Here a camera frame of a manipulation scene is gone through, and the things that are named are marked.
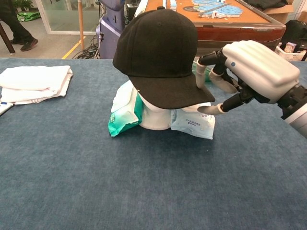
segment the teal wet wipes package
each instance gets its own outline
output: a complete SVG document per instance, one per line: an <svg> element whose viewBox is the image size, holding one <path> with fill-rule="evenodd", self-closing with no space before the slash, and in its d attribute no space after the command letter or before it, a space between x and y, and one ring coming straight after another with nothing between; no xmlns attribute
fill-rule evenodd
<svg viewBox="0 0 307 230"><path fill-rule="evenodd" d="M202 103L183 109L173 109L171 115L171 129L190 134L195 137L213 139L215 117L197 111L198 106L210 106Z"/></svg>
<svg viewBox="0 0 307 230"><path fill-rule="evenodd" d="M109 133L117 136L142 122L143 101L131 81L117 90L108 122Z"/></svg>

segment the mannequin head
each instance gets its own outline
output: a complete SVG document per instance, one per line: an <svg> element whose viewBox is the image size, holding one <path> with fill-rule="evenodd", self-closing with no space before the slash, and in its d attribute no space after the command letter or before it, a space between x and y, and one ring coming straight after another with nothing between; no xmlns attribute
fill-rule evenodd
<svg viewBox="0 0 307 230"><path fill-rule="evenodd" d="M140 97L144 103L140 126L151 130L165 130L170 128L171 110L158 108L149 103L141 95Z"/></svg>

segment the black pants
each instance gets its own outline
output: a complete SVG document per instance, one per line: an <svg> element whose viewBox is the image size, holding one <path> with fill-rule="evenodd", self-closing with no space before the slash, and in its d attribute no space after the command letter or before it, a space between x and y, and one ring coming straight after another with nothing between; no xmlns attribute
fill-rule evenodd
<svg viewBox="0 0 307 230"><path fill-rule="evenodd" d="M12 30L15 39L25 42L33 40L32 35L18 21L11 0L0 0L0 19L2 19Z"/></svg>

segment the white cloth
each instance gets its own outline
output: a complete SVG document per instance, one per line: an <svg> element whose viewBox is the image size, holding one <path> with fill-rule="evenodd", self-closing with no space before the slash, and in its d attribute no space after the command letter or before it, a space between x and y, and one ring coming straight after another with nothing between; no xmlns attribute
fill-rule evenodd
<svg viewBox="0 0 307 230"><path fill-rule="evenodd" d="M0 74L0 100L14 104L29 104L65 96L72 75L70 66L7 68Z"/></svg>

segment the robotic hand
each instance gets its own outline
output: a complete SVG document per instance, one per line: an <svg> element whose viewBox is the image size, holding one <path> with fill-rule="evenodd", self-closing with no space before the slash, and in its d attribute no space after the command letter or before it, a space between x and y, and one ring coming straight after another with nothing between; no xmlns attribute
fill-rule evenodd
<svg viewBox="0 0 307 230"><path fill-rule="evenodd" d="M237 94L218 105L199 107L199 112L223 114L252 99L278 104L283 111L282 119L307 138L307 89L299 84L297 67L255 41L233 42L200 57L197 73L208 65L215 65L209 74L212 83ZM227 74L227 68L238 80ZM204 79L197 77L199 88L200 82Z"/></svg>

